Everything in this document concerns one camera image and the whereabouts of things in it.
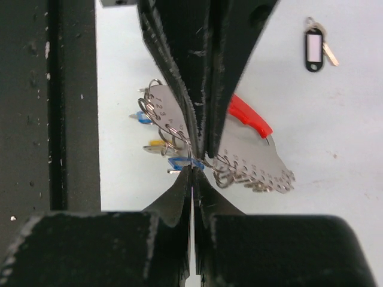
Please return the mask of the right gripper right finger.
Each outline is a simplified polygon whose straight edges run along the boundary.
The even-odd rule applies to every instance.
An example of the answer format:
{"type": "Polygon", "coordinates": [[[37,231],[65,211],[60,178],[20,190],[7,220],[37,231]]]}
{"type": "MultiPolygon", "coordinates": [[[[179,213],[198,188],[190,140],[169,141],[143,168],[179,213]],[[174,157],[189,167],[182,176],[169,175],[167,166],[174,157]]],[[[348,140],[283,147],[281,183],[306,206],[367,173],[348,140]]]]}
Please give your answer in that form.
{"type": "Polygon", "coordinates": [[[375,286],[357,237],[328,215],[247,215],[193,169],[202,286],[375,286]]]}

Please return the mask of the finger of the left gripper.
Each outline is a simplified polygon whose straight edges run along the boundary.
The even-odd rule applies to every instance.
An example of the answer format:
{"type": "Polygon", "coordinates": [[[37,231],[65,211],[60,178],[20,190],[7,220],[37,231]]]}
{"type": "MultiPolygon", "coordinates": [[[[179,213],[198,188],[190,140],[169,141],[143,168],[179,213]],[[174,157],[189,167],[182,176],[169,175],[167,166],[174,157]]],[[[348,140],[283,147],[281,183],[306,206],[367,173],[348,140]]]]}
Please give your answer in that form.
{"type": "Polygon", "coordinates": [[[173,92],[194,156],[206,153],[210,1],[138,1],[144,42],[173,92]]]}
{"type": "Polygon", "coordinates": [[[278,1],[211,1],[211,63],[208,110],[208,156],[215,157],[226,113],[249,58],[278,1]]]}

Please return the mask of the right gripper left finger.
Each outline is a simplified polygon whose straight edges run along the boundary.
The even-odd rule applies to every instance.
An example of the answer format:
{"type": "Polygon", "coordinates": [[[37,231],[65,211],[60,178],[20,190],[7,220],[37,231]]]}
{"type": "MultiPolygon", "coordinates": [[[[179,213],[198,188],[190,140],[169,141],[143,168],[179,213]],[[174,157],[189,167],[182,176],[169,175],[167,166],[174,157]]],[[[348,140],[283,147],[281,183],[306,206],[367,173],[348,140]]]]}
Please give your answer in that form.
{"type": "Polygon", "coordinates": [[[1,263],[2,286],[184,286],[192,170],[139,212],[31,215],[1,263]]]}

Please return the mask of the key with black tag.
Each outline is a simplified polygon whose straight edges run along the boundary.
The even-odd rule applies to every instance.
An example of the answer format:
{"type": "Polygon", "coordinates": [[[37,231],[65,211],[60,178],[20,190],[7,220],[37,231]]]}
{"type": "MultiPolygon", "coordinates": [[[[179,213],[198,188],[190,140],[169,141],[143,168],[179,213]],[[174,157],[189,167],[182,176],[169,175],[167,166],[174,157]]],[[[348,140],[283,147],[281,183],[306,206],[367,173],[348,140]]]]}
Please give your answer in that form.
{"type": "Polygon", "coordinates": [[[324,58],[327,58],[332,66],[338,66],[339,61],[326,42],[327,31],[325,27],[312,17],[307,17],[305,22],[304,52],[306,70],[319,72],[324,66],[324,58]]]}

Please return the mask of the red-handled metal key holder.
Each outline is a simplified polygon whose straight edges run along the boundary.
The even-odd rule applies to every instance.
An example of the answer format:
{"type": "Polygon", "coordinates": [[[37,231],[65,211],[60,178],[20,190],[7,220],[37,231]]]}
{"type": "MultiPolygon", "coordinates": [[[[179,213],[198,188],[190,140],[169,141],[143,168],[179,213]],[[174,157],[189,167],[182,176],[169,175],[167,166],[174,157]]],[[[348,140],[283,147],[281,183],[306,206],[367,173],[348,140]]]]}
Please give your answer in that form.
{"type": "Polygon", "coordinates": [[[235,96],[225,120],[218,154],[198,160],[193,156],[182,111],[170,88],[153,79],[140,90],[138,105],[158,127],[161,140],[175,157],[193,158],[212,170],[220,188],[242,184],[255,192],[293,189],[294,173],[280,159],[272,130],[243,100],[235,96]]]}

